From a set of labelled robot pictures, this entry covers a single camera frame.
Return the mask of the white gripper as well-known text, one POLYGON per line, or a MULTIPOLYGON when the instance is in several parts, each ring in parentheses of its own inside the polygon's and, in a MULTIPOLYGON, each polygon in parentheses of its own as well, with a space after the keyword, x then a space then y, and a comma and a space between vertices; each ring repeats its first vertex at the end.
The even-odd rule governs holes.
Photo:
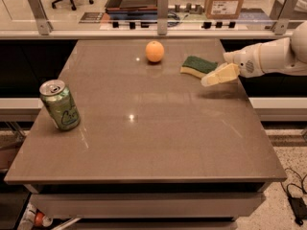
POLYGON ((260 44, 253 44, 241 50, 224 53, 224 63, 201 79, 205 87, 224 82, 234 81, 239 74, 245 78, 264 75, 260 66, 260 44))

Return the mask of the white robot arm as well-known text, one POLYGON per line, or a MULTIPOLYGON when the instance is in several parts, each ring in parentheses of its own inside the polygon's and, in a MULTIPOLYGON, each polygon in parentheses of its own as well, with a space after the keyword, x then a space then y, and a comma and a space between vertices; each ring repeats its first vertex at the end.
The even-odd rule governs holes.
POLYGON ((224 53, 224 63, 205 75, 201 84, 207 87, 234 81, 239 76, 255 78, 270 73, 307 74, 307 22, 297 26, 290 37, 224 53))

